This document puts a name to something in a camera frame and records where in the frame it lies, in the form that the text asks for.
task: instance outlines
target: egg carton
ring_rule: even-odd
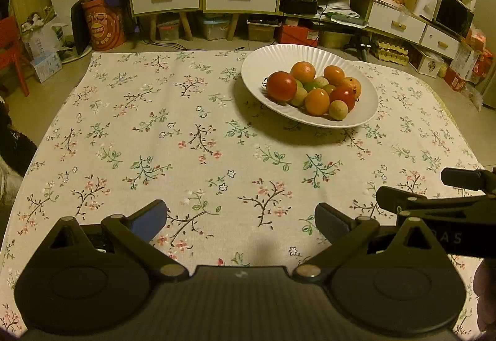
[[[372,54],[379,60],[390,61],[400,65],[407,65],[410,60],[407,55],[396,53],[394,50],[383,49],[376,45],[372,46]]]
[[[382,49],[395,50],[395,52],[400,54],[408,55],[408,50],[405,49],[403,46],[403,41],[400,39],[393,39],[383,35],[374,35],[372,38],[372,43]]]

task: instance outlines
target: cabinet leg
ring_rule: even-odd
[[[237,21],[240,18],[240,14],[233,13],[231,18],[231,23],[229,24],[229,30],[227,31],[227,40],[232,41],[234,38],[234,32],[236,32]]]
[[[153,43],[157,38],[157,14],[150,17],[150,41]]]
[[[181,23],[183,24],[186,40],[190,42],[191,40],[193,40],[193,35],[191,33],[191,27],[189,26],[189,21],[188,21],[188,17],[186,16],[186,12],[180,12],[179,18],[181,19]]]

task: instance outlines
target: plate of fruit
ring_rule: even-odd
[[[358,68],[314,47],[262,47],[246,58],[241,76],[251,94],[269,109],[311,126],[361,126],[379,108],[377,91]]]

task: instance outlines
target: tablecloth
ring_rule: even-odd
[[[152,244],[190,272],[197,264],[283,264],[291,271],[329,246],[315,226],[319,202],[394,224],[375,201],[382,185],[429,197],[469,194],[443,186],[440,172],[479,163],[420,80],[354,63],[376,87],[379,111],[362,127],[325,130],[259,103],[241,79],[248,55],[93,54],[12,209],[0,254],[3,328],[25,331],[14,285],[61,216],[96,224],[163,199],[169,219]],[[471,284],[478,261],[452,261],[467,284],[455,332],[471,337],[477,333]]]

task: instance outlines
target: tiled floor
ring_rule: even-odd
[[[237,38],[232,42],[227,42],[226,40],[207,41],[200,38],[195,38],[193,42],[184,40],[179,40],[178,42],[188,49],[204,50],[234,50],[240,47],[244,47],[246,50],[256,50],[266,45]],[[125,53],[130,51],[157,52],[173,50],[145,43],[138,43],[137,47],[133,49],[132,43],[127,42],[112,51]],[[343,58],[356,60],[355,57],[341,50],[332,50],[332,52]],[[31,94],[28,97],[24,97],[20,87],[16,89],[6,99],[16,128],[28,135],[34,143],[39,144],[64,100],[86,73],[90,58],[91,56],[87,55],[80,60],[64,65],[61,71],[42,84],[34,77],[29,78],[27,83]],[[496,111],[483,108],[482,111],[478,112],[467,98],[451,90],[445,81],[438,77],[432,78],[419,75],[410,66],[402,68],[396,64],[381,62],[373,56],[370,56],[369,61],[405,70],[430,85],[452,113],[479,162],[490,168],[496,165],[496,146],[494,145],[496,139]]]

